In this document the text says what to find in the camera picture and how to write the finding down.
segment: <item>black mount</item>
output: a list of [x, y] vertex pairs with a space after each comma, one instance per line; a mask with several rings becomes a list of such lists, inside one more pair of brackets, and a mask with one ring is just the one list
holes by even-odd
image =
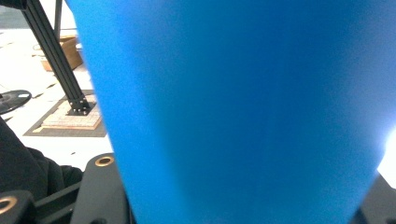
[[[87, 115], [91, 107], [78, 85], [76, 77], [40, 2], [38, 0], [28, 0], [26, 9], [21, 12], [47, 57], [49, 65], [58, 78], [62, 89], [64, 89], [67, 101], [72, 107], [72, 110], [80, 112], [75, 115]], [[59, 18], [56, 20], [55, 26], [59, 32]]]

